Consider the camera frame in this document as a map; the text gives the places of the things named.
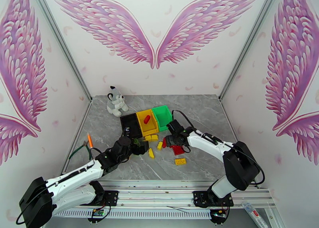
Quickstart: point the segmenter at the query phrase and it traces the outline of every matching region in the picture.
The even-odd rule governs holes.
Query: wall mural
[[[307,0],[284,0],[278,6],[272,30],[267,108],[277,115],[276,136],[287,134],[297,143],[297,152],[319,163],[319,111],[296,118],[318,70],[318,16]]]
[[[56,0],[62,10],[112,53],[132,62],[178,63],[218,37],[255,0],[195,0],[176,16],[156,52],[131,12],[114,0]]]
[[[37,137],[46,108],[41,34],[29,0],[10,0],[0,25],[0,80],[20,119],[0,113],[0,165],[18,153],[21,139]]]

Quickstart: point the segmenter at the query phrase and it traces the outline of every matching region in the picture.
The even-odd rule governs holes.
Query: pink feather
[[[56,0],[85,31],[123,59],[146,61],[154,68],[154,50],[130,11],[113,0]]]
[[[319,28],[306,0],[284,0],[272,30],[266,85],[267,108],[277,114],[273,130],[291,120],[300,108],[318,70]]]
[[[156,67],[178,63],[208,44],[247,11],[255,0],[196,0],[185,6],[156,50]]]
[[[18,145],[23,137],[31,135],[37,137],[37,134],[24,122],[17,118],[0,114],[0,165],[18,153]]]
[[[288,134],[297,143],[297,152],[319,163],[319,111],[301,115],[291,120],[277,136]]]
[[[44,111],[47,88],[41,35],[29,0],[10,0],[0,24],[0,74],[22,120],[41,131],[37,115]]]

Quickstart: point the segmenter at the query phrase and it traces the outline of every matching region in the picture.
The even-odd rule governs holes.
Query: orange marker
[[[93,147],[93,143],[92,143],[92,139],[91,139],[91,135],[89,133],[87,133],[87,139],[90,143],[90,147],[92,148]]]

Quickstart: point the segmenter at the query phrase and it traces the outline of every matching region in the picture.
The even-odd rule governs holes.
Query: toy dog ear
[[[112,94],[112,93],[107,94],[107,98],[108,98],[110,101],[112,100],[112,97],[113,97],[113,94]]]

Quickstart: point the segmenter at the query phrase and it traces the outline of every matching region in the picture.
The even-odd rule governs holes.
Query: red block
[[[166,147],[166,139],[165,139],[165,138],[163,139],[162,147],[163,147],[163,148],[165,148],[165,147]]]
[[[185,153],[185,151],[183,150],[182,146],[172,145],[171,148],[173,148],[174,155],[181,155],[181,154]]]
[[[147,124],[150,119],[151,119],[151,116],[147,115],[147,116],[144,118],[144,123]]]

